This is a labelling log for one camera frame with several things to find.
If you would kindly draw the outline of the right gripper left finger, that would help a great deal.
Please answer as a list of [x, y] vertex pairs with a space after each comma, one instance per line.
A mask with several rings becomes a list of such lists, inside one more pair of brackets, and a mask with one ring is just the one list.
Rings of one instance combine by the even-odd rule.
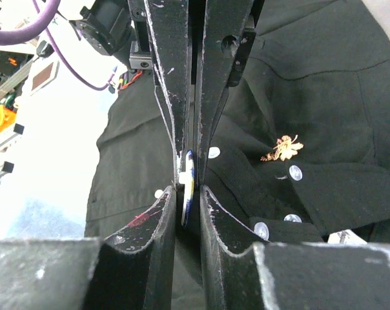
[[176, 193], [104, 240], [0, 240], [0, 309], [170, 309]]

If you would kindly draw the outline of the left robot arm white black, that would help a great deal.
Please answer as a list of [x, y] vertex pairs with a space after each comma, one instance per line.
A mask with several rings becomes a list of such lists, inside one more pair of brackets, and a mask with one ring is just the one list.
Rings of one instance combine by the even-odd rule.
[[71, 1], [69, 21], [100, 54], [151, 70], [174, 172], [192, 152], [205, 178], [210, 142], [229, 89], [239, 84], [262, 1]]

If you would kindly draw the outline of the round blue painted brooch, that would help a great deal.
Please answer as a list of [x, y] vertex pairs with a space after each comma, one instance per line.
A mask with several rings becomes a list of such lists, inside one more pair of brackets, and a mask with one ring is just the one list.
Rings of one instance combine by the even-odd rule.
[[178, 182], [180, 185], [183, 185], [183, 208], [181, 214], [181, 225], [186, 227], [192, 207], [195, 185], [195, 166], [192, 150], [188, 150], [186, 153], [185, 171], [179, 173]]

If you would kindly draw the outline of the black button shirt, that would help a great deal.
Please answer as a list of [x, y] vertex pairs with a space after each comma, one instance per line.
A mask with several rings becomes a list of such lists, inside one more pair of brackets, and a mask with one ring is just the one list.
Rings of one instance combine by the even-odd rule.
[[[364, 1], [265, 1], [211, 141], [206, 185], [270, 242], [352, 230], [390, 243], [390, 40]], [[86, 237], [108, 237], [172, 185], [151, 72], [124, 86], [97, 140]]]

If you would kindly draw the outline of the gold brooch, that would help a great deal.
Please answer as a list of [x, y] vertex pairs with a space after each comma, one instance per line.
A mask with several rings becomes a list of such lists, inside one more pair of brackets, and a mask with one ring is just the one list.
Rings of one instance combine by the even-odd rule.
[[272, 152], [260, 158], [260, 161], [285, 161], [290, 160], [292, 157], [298, 154], [298, 151], [304, 148], [304, 144], [297, 142], [298, 136], [290, 137], [284, 135], [277, 139], [276, 146], [272, 149]]

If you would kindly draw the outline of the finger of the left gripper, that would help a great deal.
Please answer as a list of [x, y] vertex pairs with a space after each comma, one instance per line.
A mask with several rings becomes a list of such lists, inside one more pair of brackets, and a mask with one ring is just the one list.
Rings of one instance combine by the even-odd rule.
[[174, 179], [183, 166], [187, 130], [188, 1], [145, 1], [155, 96], [172, 145]]
[[253, 1], [206, 1], [196, 82], [196, 181], [202, 183], [210, 141], [225, 104], [232, 71]]

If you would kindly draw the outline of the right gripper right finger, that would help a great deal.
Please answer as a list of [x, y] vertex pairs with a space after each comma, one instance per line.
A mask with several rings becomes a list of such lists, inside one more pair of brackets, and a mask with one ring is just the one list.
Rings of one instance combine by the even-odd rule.
[[267, 243], [200, 193], [208, 309], [390, 309], [390, 245]]

